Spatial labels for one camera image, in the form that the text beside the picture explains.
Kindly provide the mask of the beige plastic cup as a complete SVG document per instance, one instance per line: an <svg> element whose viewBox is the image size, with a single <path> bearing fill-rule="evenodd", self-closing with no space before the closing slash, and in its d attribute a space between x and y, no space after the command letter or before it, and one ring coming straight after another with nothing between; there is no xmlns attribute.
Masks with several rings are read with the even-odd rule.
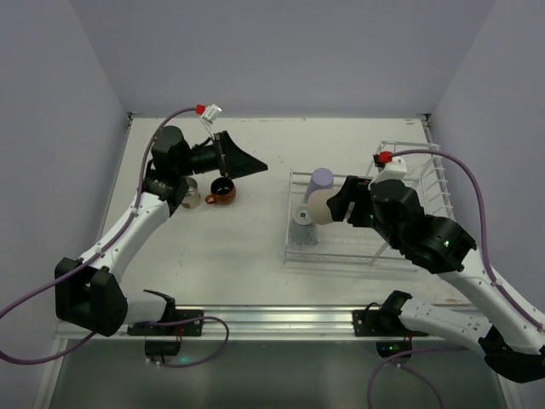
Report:
<svg viewBox="0 0 545 409"><path fill-rule="evenodd" d="M327 200L340 192L340 188L320 189L314 191L307 200L307 208L310 217L318 225L327 225L335 220L327 205Z"/></svg>

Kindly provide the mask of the orange ceramic mug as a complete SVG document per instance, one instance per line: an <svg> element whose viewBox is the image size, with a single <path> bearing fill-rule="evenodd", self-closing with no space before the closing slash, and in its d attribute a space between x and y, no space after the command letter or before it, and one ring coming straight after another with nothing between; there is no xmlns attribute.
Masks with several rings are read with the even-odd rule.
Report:
<svg viewBox="0 0 545 409"><path fill-rule="evenodd" d="M237 189L232 179L219 177L210 184L210 193L205 198L207 205L229 205L237 195Z"/></svg>

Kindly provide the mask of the lavender plastic cup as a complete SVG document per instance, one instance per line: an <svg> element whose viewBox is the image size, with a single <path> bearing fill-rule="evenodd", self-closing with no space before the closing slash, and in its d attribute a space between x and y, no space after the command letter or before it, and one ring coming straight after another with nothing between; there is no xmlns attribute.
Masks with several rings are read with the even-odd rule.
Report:
<svg viewBox="0 0 545 409"><path fill-rule="evenodd" d="M306 204L312 193L318 190L330 189L334 185L334 174L327 168L317 168L313 171L307 184L307 189L304 196Z"/></svg>

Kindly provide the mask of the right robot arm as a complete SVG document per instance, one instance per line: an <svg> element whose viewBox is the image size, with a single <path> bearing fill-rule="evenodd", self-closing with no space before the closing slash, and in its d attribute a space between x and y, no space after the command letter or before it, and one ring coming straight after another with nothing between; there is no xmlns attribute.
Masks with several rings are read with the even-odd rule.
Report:
<svg viewBox="0 0 545 409"><path fill-rule="evenodd" d="M384 332L442 337L484 358L516 383L544 377L544 334L508 304L507 284L488 274L476 241L457 222L431 216L416 191L400 180L372 182L349 176L325 201L330 222L371 228L419 268L457 288L479 310L466 315L393 291L371 322Z"/></svg>

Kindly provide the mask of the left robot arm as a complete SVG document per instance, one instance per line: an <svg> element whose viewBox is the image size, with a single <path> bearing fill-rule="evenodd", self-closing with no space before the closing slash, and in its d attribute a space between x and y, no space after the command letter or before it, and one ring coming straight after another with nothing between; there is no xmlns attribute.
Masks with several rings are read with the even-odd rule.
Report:
<svg viewBox="0 0 545 409"><path fill-rule="evenodd" d="M63 258L54 269L58 319L105 337L122 325L171 326L175 299L144 290L126 296L120 287L131 261L150 236L182 205L188 179L219 171L228 180L266 171L267 165L239 148L222 131L191 147L175 126L160 128L141 164L137 193L120 219L79 258Z"/></svg>

